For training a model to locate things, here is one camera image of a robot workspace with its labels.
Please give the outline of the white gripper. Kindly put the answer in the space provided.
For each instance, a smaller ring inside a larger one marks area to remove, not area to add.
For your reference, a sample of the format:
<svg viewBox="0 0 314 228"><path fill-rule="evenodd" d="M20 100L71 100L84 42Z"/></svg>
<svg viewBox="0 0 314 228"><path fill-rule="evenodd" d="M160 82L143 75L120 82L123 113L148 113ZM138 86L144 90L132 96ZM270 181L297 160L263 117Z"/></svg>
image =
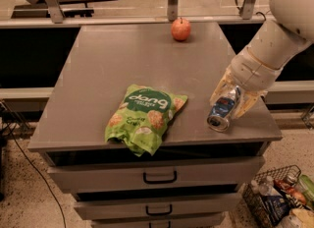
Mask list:
<svg viewBox="0 0 314 228"><path fill-rule="evenodd" d="M245 46L232 60L210 97L210 104L235 89L236 104L233 118L238 119L253 107L259 98L267 94L265 89L273 85L282 68L274 69L259 60L251 48Z"/></svg>

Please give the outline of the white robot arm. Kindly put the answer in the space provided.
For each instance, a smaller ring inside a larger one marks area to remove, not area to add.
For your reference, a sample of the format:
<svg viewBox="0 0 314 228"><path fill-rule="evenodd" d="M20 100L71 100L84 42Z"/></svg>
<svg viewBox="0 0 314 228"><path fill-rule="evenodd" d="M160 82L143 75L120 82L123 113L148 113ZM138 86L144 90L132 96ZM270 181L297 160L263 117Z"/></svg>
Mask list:
<svg viewBox="0 0 314 228"><path fill-rule="evenodd" d="M314 42L314 0L270 0L264 22L233 58L211 98L210 124L237 119L273 85L284 66Z"/></svg>

